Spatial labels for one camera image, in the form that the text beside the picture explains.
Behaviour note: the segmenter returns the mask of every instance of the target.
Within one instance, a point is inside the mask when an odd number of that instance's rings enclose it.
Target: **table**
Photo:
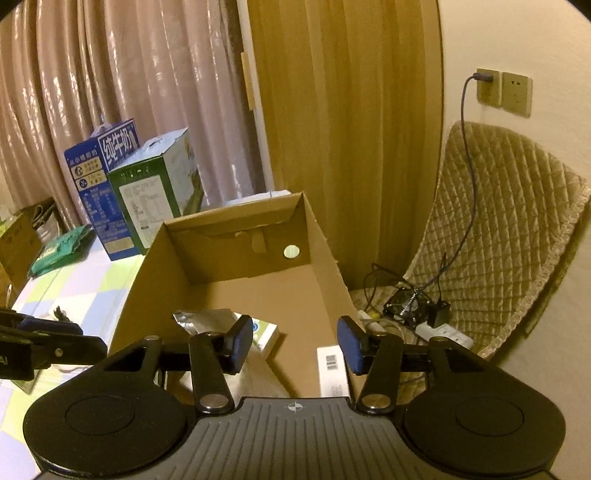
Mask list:
[[[84,260],[30,280],[12,308],[44,317],[59,306],[85,335],[100,336],[108,345],[143,259],[112,262],[95,239]],[[22,420],[33,401],[83,370],[68,369],[41,371],[30,395],[0,380],[0,480],[30,480],[39,473],[22,436]]]

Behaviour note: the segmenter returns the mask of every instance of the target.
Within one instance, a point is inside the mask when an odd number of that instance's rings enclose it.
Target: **curtain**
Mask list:
[[[248,0],[277,189],[305,190],[345,283],[406,271],[433,204],[437,0]]]
[[[142,141],[189,128],[206,205],[262,191],[240,38],[231,2],[25,0],[0,23],[0,167],[15,207],[51,196],[68,226],[85,222],[63,152],[128,118]]]

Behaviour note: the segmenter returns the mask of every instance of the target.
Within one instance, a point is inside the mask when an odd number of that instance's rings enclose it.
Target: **quilted chair cushion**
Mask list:
[[[556,289],[547,285],[549,278],[559,282],[574,255],[571,237],[591,187],[541,146],[509,129],[467,122],[466,138],[478,184],[476,220],[440,284],[443,298],[452,304],[450,323],[472,337],[474,351],[488,358],[528,311],[529,317],[541,314]],[[472,187],[465,157],[458,122],[447,140],[423,240],[405,274],[415,285],[435,275],[444,252],[451,258],[469,222]],[[381,310],[394,291],[379,288],[373,305]],[[438,297],[435,284],[427,292]],[[363,290],[351,297],[357,308],[365,307]],[[389,320],[379,323],[391,333],[401,331]],[[402,330],[406,342],[415,341]],[[424,389],[424,381],[413,380],[416,374],[404,379],[399,403]]]

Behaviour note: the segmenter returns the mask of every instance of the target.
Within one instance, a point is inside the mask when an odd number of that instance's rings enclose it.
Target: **round black pad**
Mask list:
[[[99,395],[74,403],[66,412],[66,423],[79,433],[107,435],[124,429],[134,417],[134,407],[126,399]]]
[[[430,463],[459,476],[529,475],[553,461],[564,440],[558,408],[511,380],[459,374],[409,403],[404,432]]]
[[[519,407],[501,398],[470,398],[456,409],[456,420],[466,430],[485,437],[501,437],[523,424]]]
[[[184,407],[165,390],[119,372],[100,383],[65,383],[29,408],[23,433],[42,468],[123,475],[164,456],[184,434]]]

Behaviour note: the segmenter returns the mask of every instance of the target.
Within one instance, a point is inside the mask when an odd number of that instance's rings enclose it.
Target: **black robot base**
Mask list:
[[[244,398],[235,374],[252,342],[242,316],[186,345],[147,337],[39,398],[23,430],[40,479],[551,479],[564,418],[547,398],[445,338],[405,345],[343,317],[339,345],[367,374],[348,398]],[[195,405],[164,388],[191,371]],[[401,372],[427,389],[396,406]]]

